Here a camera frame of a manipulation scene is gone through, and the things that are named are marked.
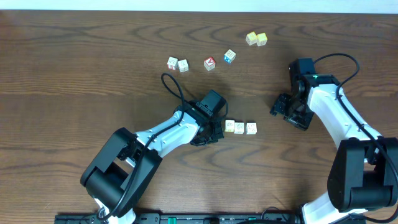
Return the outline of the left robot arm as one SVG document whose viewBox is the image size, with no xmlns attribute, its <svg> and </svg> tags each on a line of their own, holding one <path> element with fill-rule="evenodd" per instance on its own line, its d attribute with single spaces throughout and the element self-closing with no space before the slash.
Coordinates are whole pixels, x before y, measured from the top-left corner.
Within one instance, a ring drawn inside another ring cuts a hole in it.
<svg viewBox="0 0 398 224">
<path fill-rule="evenodd" d="M 80 183 L 100 209 L 103 223 L 133 223 L 134 206 L 163 158 L 184 144 L 205 146 L 223 138 L 219 116 L 225 100 L 183 101 L 172 117 L 132 133 L 116 130 L 83 172 Z"/>
</svg>

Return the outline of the white block dragonfly picture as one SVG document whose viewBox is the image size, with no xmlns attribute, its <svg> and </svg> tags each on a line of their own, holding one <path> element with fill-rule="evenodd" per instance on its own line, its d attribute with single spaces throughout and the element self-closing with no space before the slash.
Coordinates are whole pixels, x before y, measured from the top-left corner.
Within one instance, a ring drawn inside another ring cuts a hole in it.
<svg viewBox="0 0 398 224">
<path fill-rule="evenodd" d="M 246 134 L 256 134 L 257 124 L 256 123 L 246 123 Z"/>
</svg>

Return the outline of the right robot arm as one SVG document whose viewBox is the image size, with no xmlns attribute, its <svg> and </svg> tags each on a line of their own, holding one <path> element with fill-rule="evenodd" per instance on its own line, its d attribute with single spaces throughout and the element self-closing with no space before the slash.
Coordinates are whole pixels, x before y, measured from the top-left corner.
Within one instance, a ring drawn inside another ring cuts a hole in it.
<svg viewBox="0 0 398 224">
<path fill-rule="evenodd" d="M 397 138 L 384 138 L 370 127 L 333 75 L 292 75 L 290 81 L 292 94 L 281 94 L 271 114 L 302 130 L 318 116 L 337 148 L 327 191 L 302 206 L 303 222 L 364 220 L 367 211 L 395 205 Z"/>
</svg>

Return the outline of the white block red edge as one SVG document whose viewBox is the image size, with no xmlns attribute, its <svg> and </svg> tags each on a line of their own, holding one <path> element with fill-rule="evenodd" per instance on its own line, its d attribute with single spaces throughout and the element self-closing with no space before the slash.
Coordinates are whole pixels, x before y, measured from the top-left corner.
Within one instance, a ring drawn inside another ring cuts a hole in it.
<svg viewBox="0 0 398 224">
<path fill-rule="evenodd" d="M 245 124 L 243 122 L 235 122 L 234 123 L 234 133 L 235 134 L 243 134 L 245 131 Z"/>
</svg>

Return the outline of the green edged alphabet block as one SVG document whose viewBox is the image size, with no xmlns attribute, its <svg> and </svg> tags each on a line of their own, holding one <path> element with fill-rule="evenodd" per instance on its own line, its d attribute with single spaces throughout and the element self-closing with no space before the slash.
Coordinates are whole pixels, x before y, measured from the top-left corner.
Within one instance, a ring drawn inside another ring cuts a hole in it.
<svg viewBox="0 0 398 224">
<path fill-rule="evenodd" d="M 235 130 L 235 120 L 226 119 L 224 121 L 224 131 L 227 133 L 233 133 Z"/>
</svg>

